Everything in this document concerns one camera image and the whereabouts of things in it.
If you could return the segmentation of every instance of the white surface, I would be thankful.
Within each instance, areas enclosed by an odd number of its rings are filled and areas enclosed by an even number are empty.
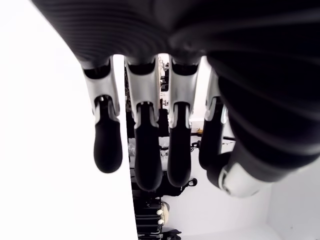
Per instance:
[[[281,240],[269,226],[262,224],[235,231],[184,236],[183,240]]]
[[[76,58],[29,1],[0,4],[0,239],[137,239],[123,56],[114,57],[123,163],[104,174]]]
[[[272,187],[267,223],[283,240],[320,239],[320,161]]]
[[[191,142],[198,139],[193,136]],[[233,146],[232,143],[224,145],[222,152],[230,151]],[[264,224],[271,190],[268,188],[243,199],[228,196],[209,182],[206,171],[199,164],[198,153],[198,149],[191,153],[191,178],[197,178],[198,185],[187,187],[178,197],[162,198],[170,205],[166,227],[178,229],[185,237]]]

